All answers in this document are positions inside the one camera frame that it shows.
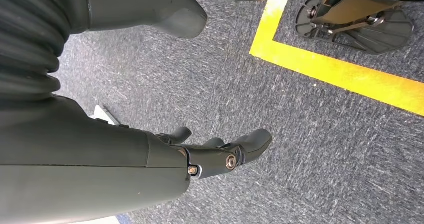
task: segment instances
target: gray carpet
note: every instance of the gray carpet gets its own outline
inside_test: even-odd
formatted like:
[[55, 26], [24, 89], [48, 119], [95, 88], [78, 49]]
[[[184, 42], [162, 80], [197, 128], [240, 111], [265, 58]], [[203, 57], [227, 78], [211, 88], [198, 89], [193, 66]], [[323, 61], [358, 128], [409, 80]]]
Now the gray carpet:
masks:
[[[411, 46], [375, 58], [298, 37], [304, 1], [289, 1], [278, 41], [424, 82], [422, 5], [406, 8]], [[189, 144], [274, 135], [257, 162], [193, 181], [178, 200], [129, 213], [132, 223], [424, 223], [423, 117], [249, 55], [265, 2], [198, 2], [209, 23], [194, 40], [145, 26], [84, 33], [61, 58], [59, 94], [88, 113], [103, 104], [154, 133], [187, 126]]]

